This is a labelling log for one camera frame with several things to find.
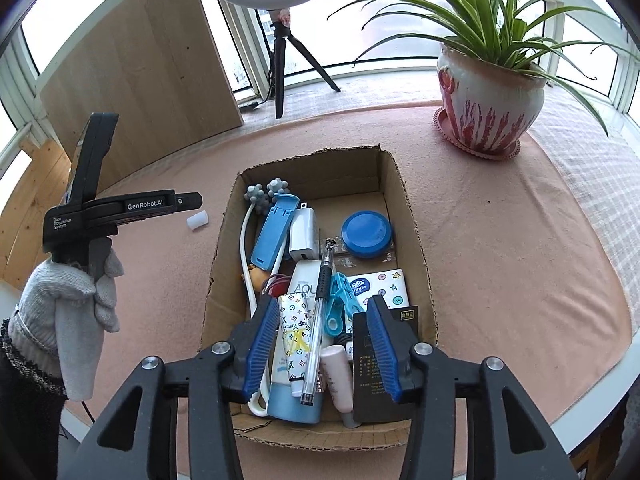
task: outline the metal screw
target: metal screw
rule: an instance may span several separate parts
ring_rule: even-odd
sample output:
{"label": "metal screw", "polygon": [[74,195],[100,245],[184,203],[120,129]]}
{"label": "metal screw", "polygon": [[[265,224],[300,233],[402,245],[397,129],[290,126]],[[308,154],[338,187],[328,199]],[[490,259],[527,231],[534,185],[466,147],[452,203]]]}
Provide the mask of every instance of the metal screw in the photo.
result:
{"label": "metal screw", "polygon": [[231,350],[231,345],[226,341],[218,341],[217,343],[213,343],[211,347],[211,351],[218,355],[226,354],[229,350]]}
{"label": "metal screw", "polygon": [[415,353],[419,355],[430,355],[433,353],[433,346],[429,343],[416,343],[414,346]]}
{"label": "metal screw", "polygon": [[486,359],[486,365],[489,370],[495,370],[496,372],[504,368],[504,363],[499,357],[488,357]]}
{"label": "metal screw", "polygon": [[149,357],[145,357],[142,359],[142,367],[145,370],[153,370],[160,364],[160,359],[158,359],[155,355],[151,355]]}

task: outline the wooden wall panel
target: wooden wall panel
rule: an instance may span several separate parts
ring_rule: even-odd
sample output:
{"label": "wooden wall panel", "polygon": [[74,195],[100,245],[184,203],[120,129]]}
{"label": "wooden wall panel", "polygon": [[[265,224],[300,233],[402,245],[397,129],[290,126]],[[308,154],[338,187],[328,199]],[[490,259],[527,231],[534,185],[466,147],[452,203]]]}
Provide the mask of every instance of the wooden wall panel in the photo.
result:
{"label": "wooden wall panel", "polygon": [[71,167],[53,140],[32,148],[31,163],[0,216],[0,278],[20,290],[47,257],[42,253],[42,222],[45,213],[60,203]]}
{"label": "wooden wall panel", "polygon": [[67,155],[91,112],[118,112],[98,190],[242,124],[200,0],[124,0],[40,92]]}

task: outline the potted plant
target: potted plant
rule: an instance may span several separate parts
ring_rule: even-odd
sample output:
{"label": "potted plant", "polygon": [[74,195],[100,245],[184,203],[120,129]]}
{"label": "potted plant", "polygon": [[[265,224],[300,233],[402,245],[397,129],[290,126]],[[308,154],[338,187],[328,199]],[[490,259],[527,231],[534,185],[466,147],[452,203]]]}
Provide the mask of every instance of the potted plant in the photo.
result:
{"label": "potted plant", "polygon": [[[380,0],[355,0],[335,12],[359,2],[368,5],[376,1]],[[450,9],[427,0],[390,1],[393,3],[382,7],[362,28],[383,16],[402,14],[431,20],[450,30],[452,35],[396,34],[369,47],[358,59],[377,46],[400,38],[439,41],[438,81],[444,108],[452,134],[467,148],[492,155],[513,153],[518,138],[542,109],[547,81],[565,88],[609,135],[593,105],[572,85],[545,72],[537,61],[545,54],[559,56],[585,75],[564,54],[565,47],[608,45],[635,55],[605,41],[558,43],[543,36],[527,37],[537,25],[563,12],[587,10],[606,16],[604,12],[588,7],[561,6],[527,23],[520,17],[522,11],[543,0],[529,0],[521,6],[518,6],[518,0],[444,0]],[[409,6],[411,10],[393,10],[395,6]]]}

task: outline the gloved hand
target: gloved hand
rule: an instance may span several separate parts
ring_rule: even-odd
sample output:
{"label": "gloved hand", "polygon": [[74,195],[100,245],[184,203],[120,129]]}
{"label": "gloved hand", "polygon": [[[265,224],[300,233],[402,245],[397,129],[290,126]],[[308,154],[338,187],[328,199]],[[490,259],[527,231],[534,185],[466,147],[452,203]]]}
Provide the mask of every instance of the gloved hand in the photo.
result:
{"label": "gloved hand", "polygon": [[113,250],[97,281],[50,259],[31,273],[8,333],[13,345],[46,374],[62,377],[70,400],[90,399],[104,331],[120,329],[114,278],[123,275]]}

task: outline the black cable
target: black cable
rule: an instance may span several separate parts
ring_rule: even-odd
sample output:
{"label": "black cable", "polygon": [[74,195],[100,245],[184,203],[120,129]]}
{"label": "black cable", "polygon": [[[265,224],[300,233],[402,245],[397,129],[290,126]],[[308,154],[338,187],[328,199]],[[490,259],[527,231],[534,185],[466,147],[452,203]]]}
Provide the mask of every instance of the black cable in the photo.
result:
{"label": "black cable", "polygon": [[91,414],[91,412],[89,411],[89,408],[86,406],[86,404],[84,403],[84,400],[81,401],[82,402],[82,406],[84,407],[84,410],[86,411],[86,414],[89,415],[89,418],[91,419],[91,423],[95,424],[95,419],[94,416]]}
{"label": "black cable", "polygon": [[245,112],[248,110],[254,110],[255,108],[257,108],[260,105],[265,104],[265,102],[267,102],[269,99],[273,99],[275,96],[275,89],[276,89],[276,81],[273,78],[273,52],[271,51],[271,49],[269,48],[269,44],[267,43],[267,50],[269,51],[269,72],[267,74],[267,80],[269,81],[269,87],[267,88],[267,95],[265,96],[265,98],[258,102],[258,101],[253,101],[249,104],[245,104],[242,105],[241,107],[239,107],[241,112]]}
{"label": "black cable", "polygon": [[353,334],[351,332],[342,332],[340,335],[334,337],[334,345],[346,346],[348,342],[353,341]]}

